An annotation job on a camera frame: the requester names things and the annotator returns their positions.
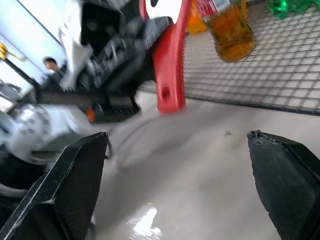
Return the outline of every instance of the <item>gray floor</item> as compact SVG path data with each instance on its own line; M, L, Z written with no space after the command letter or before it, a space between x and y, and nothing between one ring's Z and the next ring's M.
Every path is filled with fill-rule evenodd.
M112 133L96 206L99 240L280 240L256 191L246 134L281 135L320 157L320 118L190 100Z

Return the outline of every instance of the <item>red handle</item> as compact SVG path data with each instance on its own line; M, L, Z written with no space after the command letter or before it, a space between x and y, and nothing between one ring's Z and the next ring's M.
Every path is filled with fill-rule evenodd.
M145 1L150 0L139 2L140 14L144 19L148 17ZM186 106L183 54L190 7L191 0L182 0L176 24L169 26L152 55L158 109L161 113L175 113Z

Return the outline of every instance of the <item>wire grid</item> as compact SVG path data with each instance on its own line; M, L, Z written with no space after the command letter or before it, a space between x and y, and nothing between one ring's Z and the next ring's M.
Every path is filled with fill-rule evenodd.
M320 11L312 7L278 20L265 1L256 1L248 14L256 49L237 63L217 56L207 32L186 38L186 97L319 115ZM142 90L154 92L154 83Z

